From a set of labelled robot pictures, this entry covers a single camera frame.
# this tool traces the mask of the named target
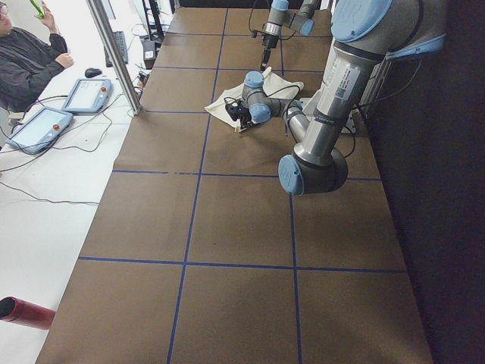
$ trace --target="black wall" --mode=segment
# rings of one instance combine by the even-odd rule
[[[485,363],[484,10],[449,2],[444,50],[378,104],[368,127],[439,364]],[[394,64],[381,95],[415,67]]]

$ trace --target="grey metal tube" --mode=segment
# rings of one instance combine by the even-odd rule
[[[128,99],[131,109],[135,115],[138,115],[142,106],[138,100],[138,95],[135,93],[133,84],[131,83],[130,75],[124,65],[124,60],[121,56],[120,50],[114,41],[113,30],[109,24],[108,16],[101,3],[101,0],[86,0],[89,10],[91,11],[92,19],[98,28],[101,41],[105,46],[108,55],[113,63],[114,72],[116,73],[121,88]]]

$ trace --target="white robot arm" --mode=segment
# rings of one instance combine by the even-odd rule
[[[343,185],[347,164],[335,143],[374,66],[384,59],[416,59],[438,52],[444,43],[445,21],[443,0],[340,0],[332,18],[336,58],[328,65],[331,69],[310,119],[288,100],[282,100],[283,112],[275,108],[262,84],[247,81],[258,78],[257,72],[248,74],[242,104],[252,120],[261,123],[282,116],[298,141],[278,168],[286,192],[324,193]]]

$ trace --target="robotic hand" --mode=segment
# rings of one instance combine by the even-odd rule
[[[260,32],[263,35],[263,46],[265,47],[261,57],[261,71],[266,69],[271,50],[276,48],[278,39],[281,38],[281,27],[288,27],[303,36],[310,35],[314,26],[312,18],[319,3],[319,0],[304,0],[297,14],[288,10],[287,0],[273,0],[268,22],[264,25],[264,31]],[[252,32],[253,38],[257,35],[258,31]]]
[[[310,120],[296,102],[277,112],[282,110],[280,100],[245,81],[242,100],[252,120],[279,115],[298,141],[278,168],[286,192],[323,193],[343,185],[347,164],[335,143],[374,66],[383,59],[416,59],[438,52],[446,35],[445,20],[446,0],[340,0],[332,19],[336,57],[327,64],[328,76]]]

